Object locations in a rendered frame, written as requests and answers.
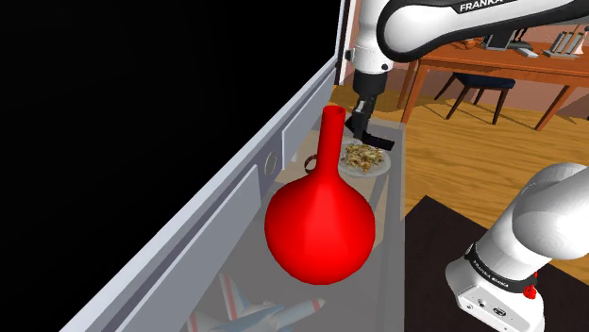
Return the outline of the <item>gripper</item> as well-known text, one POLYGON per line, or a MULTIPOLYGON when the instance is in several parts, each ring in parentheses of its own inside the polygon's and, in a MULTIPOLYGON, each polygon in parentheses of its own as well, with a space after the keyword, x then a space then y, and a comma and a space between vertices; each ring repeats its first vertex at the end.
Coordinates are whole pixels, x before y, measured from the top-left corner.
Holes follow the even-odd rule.
POLYGON ((388 73, 367 74, 356 70, 353 78, 353 91, 358 94, 356 106, 352 109, 351 116, 346 120, 345 126, 354 135, 362 135, 362 142, 378 149, 391 151, 395 145, 394 141, 383 139, 370 134, 367 126, 372 115, 372 108, 376 105, 377 98, 386 87, 388 73))

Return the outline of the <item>brown crumbly food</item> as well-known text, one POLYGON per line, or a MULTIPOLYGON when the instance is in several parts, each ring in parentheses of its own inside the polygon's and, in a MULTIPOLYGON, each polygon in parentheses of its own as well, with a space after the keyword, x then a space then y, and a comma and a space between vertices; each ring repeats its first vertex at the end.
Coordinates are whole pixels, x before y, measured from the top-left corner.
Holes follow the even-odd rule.
POLYGON ((385 160, 384 153, 367 144, 350 143, 345 146, 341 161, 344 165, 368 173, 385 160))

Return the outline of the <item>white plate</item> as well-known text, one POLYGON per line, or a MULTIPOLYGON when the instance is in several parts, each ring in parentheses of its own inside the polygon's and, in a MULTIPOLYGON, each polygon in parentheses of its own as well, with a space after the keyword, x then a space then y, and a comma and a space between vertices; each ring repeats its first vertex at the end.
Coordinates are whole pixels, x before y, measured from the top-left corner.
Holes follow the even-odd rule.
POLYGON ((390 160, 388 154, 386 153, 386 151, 382 150, 382 149, 380 149, 380 150, 384 153, 385 160, 379 166, 372 169, 371 171, 369 171, 366 174, 360 170, 357 170, 357 169, 354 169, 354 168, 344 165, 344 163, 341 161, 341 158, 343 157, 343 154, 345 152, 345 146, 350 143, 364 144, 360 141, 344 141, 342 143, 341 152, 340 152, 340 156, 339 156, 339 163, 338 163, 338 169, 341 172, 348 174, 350 176, 353 176, 353 177, 376 177, 376 176, 379 176, 382 174, 386 174, 388 172, 388 170, 391 166, 391 160, 390 160))

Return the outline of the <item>red round long-necked vase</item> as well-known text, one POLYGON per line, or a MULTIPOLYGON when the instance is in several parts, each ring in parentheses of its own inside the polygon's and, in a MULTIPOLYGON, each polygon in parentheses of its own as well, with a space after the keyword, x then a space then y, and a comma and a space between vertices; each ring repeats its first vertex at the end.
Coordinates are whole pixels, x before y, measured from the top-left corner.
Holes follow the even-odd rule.
POLYGON ((264 234, 276 262, 313 285, 357 272, 376 238, 372 208, 339 175, 344 124, 344 108, 323 108, 314 168, 280 188, 265 214, 264 234))

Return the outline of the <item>dark blue wooden chair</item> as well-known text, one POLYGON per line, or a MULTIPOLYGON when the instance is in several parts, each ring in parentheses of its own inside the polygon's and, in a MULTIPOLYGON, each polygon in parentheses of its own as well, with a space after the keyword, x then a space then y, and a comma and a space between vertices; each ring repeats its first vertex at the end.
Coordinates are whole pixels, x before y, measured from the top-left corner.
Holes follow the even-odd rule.
POLYGON ((441 88, 441 90, 436 94, 434 99, 439 99, 455 80, 458 80, 463 85, 463 89, 459 94, 456 102, 450 109, 449 113, 447 114, 446 119, 449 120, 451 118, 451 116, 457 110, 460 103, 463 101, 464 97, 471 89, 479 90, 474 102, 475 105, 479 102, 480 98, 482 97, 485 91, 499 91, 500 96, 498 97, 496 110, 492 121, 492 124, 495 125, 500 115, 500 111, 502 110, 502 107, 504 105, 507 94, 515 85, 515 80, 511 78, 502 78, 495 76, 453 73, 449 80, 441 88))

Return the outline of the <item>wooden table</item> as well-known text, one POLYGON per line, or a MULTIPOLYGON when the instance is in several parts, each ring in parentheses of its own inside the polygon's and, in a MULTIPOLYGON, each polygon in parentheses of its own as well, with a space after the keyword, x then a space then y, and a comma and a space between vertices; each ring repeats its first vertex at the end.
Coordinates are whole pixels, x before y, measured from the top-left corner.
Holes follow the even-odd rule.
POLYGON ((515 51, 487 51, 480 47, 467 50, 460 48, 456 42, 443 45, 410 63, 397 103, 403 109, 403 124, 409 121, 430 70, 561 85, 563 88, 535 127, 540 131, 575 89, 589 88, 589 49, 585 56, 578 59, 558 59, 544 55, 525 58, 515 51))

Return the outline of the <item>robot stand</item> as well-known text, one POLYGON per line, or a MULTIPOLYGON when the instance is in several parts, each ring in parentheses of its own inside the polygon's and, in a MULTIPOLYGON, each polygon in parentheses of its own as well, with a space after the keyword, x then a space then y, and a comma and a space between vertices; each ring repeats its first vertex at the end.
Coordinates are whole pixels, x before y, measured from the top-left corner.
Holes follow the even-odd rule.
MULTIPOLYGON (((405 222, 405 332, 497 332, 458 307, 445 276, 447 264, 486 229, 428 196, 405 222)), ((537 289, 545 332, 589 332, 588 285, 547 264, 537 289)))

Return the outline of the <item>grey desk with drawers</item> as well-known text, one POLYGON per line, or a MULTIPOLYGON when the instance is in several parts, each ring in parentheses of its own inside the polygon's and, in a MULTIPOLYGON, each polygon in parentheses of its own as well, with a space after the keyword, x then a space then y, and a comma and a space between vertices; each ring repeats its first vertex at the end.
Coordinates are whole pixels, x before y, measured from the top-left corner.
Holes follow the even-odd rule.
POLYGON ((178 332, 330 98, 331 58, 60 332, 178 332))

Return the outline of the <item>white toy plane red stripes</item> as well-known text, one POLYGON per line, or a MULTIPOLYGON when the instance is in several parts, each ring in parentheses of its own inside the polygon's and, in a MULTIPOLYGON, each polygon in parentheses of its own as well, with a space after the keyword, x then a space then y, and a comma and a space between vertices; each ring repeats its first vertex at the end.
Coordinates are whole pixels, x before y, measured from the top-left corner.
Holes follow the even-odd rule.
POLYGON ((194 309, 179 332, 293 332, 293 324, 319 311, 325 304, 322 298, 312 298, 292 307, 264 300, 251 304, 234 280, 219 273, 228 321, 221 323, 194 309))

